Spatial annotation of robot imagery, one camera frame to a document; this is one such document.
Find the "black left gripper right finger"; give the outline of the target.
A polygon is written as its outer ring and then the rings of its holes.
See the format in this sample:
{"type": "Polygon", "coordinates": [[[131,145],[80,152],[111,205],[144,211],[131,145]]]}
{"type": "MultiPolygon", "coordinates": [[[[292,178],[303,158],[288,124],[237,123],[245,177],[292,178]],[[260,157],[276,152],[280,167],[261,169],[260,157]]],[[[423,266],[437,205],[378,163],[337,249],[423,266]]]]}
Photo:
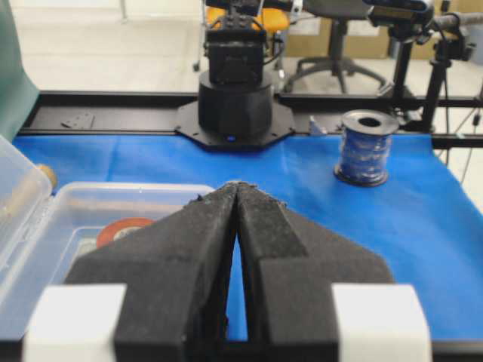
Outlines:
{"type": "Polygon", "coordinates": [[[429,361],[429,327],[415,289],[385,260],[237,185],[250,336],[272,361],[429,361]]]}

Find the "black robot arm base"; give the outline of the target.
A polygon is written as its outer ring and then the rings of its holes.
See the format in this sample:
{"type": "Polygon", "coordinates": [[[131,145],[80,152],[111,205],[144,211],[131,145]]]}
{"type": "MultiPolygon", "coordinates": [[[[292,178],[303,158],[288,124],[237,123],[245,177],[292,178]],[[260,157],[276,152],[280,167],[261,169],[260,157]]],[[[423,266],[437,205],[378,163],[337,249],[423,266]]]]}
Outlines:
{"type": "Polygon", "coordinates": [[[263,8],[294,12],[295,1],[207,1],[224,15],[205,28],[208,70],[198,98],[177,110],[175,131],[209,147],[263,147],[295,131],[290,108],[274,101],[264,67],[267,31],[263,8]]]}

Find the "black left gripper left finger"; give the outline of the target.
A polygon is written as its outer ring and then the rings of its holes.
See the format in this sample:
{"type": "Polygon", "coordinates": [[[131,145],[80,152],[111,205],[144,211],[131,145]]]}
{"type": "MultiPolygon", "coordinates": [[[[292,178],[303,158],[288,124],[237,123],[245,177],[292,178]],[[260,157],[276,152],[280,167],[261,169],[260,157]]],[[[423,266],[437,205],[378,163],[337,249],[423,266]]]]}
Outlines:
{"type": "Polygon", "coordinates": [[[185,361],[226,299],[234,183],[78,258],[45,289],[24,361],[185,361]]]}

